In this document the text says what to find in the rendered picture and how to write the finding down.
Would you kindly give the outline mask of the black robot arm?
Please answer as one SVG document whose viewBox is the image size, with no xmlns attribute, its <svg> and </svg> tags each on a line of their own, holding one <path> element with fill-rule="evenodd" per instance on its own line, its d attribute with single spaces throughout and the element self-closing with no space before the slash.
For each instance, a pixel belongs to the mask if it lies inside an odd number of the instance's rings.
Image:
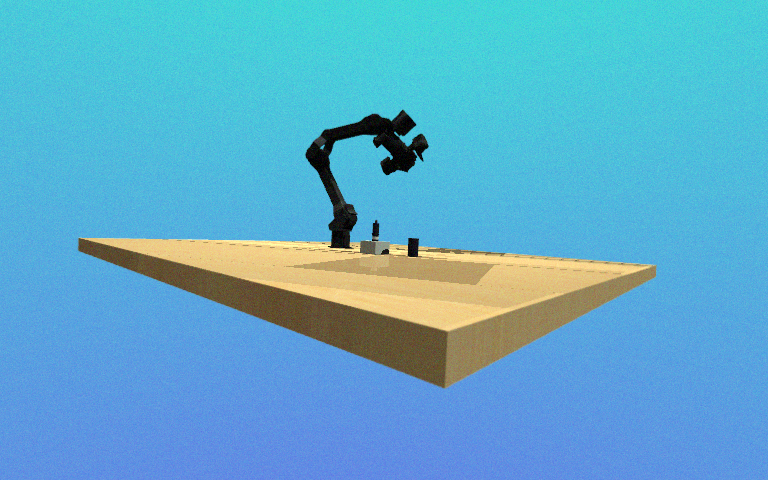
<svg viewBox="0 0 768 480">
<path fill-rule="evenodd" d="M 361 135 L 378 135 L 374 137 L 373 144 L 376 148 L 384 146 L 388 151 L 396 149 L 400 139 L 396 136 L 405 136 L 416 126 L 404 110 L 402 110 L 392 121 L 382 118 L 378 114 L 371 114 L 361 121 L 333 129 L 326 129 L 322 132 L 311 146 L 307 149 L 306 158 L 313 168 L 318 172 L 322 183 L 333 204 L 334 219 L 328 224 L 332 231 L 330 248 L 352 248 L 350 247 L 350 231 L 357 222 L 358 215 L 352 204 L 347 204 L 341 194 L 341 191 L 330 170 L 329 155 L 332 152 L 336 141 L 348 139 Z M 320 149 L 325 144 L 323 149 Z M 404 148 L 398 154 L 393 154 L 395 162 L 399 167 L 407 172 L 415 165 L 416 154 L 411 150 Z"/>
</svg>

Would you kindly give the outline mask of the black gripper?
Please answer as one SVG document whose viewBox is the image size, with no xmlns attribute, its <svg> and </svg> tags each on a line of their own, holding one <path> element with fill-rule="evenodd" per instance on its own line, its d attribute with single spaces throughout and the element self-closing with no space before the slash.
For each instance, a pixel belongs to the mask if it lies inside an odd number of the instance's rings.
<svg viewBox="0 0 768 480">
<path fill-rule="evenodd" d="M 389 151 L 389 152 L 390 152 L 390 154 L 391 154 L 391 155 L 393 155 L 393 154 L 398 154 L 398 153 L 400 153 L 400 152 L 401 152 L 401 150 L 402 150 L 402 149 L 404 149 L 404 148 L 408 149 L 409 151 L 411 151 L 411 150 L 412 150 L 412 151 L 413 151 L 413 150 L 415 150 L 415 151 L 416 151 L 416 154 L 417 154 L 417 156 L 418 156 L 418 157 L 421 159 L 421 161 L 422 161 L 422 162 L 424 162 L 424 160 L 423 160 L 423 157 L 422 157 L 422 153 L 424 152 L 424 150 L 426 150 L 426 149 L 429 147 L 429 145 L 428 145 L 428 143 L 427 143 L 427 141 L 426 141 L 426 139 L 425 139 L 425 136 L 424 136 L 423 134 L 419 134 L 418 136 L 416 136 L 416 137 L 415 137 L 415 138 L 413 138 L 412 140 L 413 140 L 412 144 L 411 144 L 411 145 L 409 145 L 408 147 L 406 146 L 406 144 L 405 144 L 405 143 L 403 143 L 403 142 L 400 140 L 398 147 L 397 147 L 396 149 L 392 150 L 392 151 Z M 380 164 L 381 164 L 381 167 L 382 167 L 382 170 L 383 170 L 383 172 L 384 172 L 386 175 L 389 175 L 389 174 L 391 174 L 392 172 L 394 173 L 394 172 L 395 172 L 395 171 L 397 171 L 397 170 L 400 170 L 400 171 L 404 171 L 404 170 L 402 170 L 402 169 L 399 167 L 399 165 L 398 165 L 398 164 L 395 162 L 394 158 L 390 160 L 390 157 L 389 157 L 389 156 L 388 156 L 388 157 L 386 157 L 384 160 L 382 160 L 382 161 L 380 162 Z M 404 171 L 404 172 L 405 172 L 405 171 Z"/>
</svg>

